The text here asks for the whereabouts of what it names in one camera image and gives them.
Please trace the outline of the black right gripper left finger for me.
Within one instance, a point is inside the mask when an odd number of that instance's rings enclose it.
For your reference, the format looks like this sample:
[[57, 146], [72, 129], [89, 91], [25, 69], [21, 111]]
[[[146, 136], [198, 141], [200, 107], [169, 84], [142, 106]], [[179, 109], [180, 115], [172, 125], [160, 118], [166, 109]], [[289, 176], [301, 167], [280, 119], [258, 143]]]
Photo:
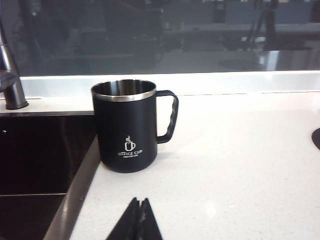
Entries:
[[134, 197], [106, 239], [134, 240], [136, 238], [139, 207], [140, 201]]

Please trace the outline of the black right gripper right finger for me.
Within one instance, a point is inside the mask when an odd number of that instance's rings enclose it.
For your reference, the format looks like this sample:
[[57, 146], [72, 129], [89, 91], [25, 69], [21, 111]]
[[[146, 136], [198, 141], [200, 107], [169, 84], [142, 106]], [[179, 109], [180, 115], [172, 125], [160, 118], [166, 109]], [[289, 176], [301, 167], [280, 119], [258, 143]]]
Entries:
[[150, 201], [145, 198], [138, 208], [136, 223], [137, 240], [162, 240], [161, 231], [158, 227]]

